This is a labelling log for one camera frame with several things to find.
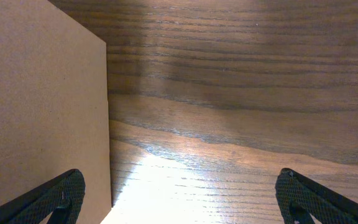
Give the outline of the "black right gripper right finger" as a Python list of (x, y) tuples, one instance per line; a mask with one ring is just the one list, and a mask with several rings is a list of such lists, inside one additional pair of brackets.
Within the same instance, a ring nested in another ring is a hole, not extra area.
[(283, 168), (275, 184), (276, 199), (287, 224), (358, 224), (358, 203), (297, 173)]

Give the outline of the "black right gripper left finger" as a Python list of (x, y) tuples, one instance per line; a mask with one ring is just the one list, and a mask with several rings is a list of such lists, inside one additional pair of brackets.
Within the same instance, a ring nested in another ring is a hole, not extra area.
[(70, 169), (0, 206), (0, 223), (76, 223), (85, 197), (85, 179)]

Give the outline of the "brown cardboard box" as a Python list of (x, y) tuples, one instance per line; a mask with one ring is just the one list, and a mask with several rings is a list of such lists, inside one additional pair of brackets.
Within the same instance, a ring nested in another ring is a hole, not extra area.
[(106, 43), (46, 0), (0, 0), (0, 206), (69, 169), (111, 210)]

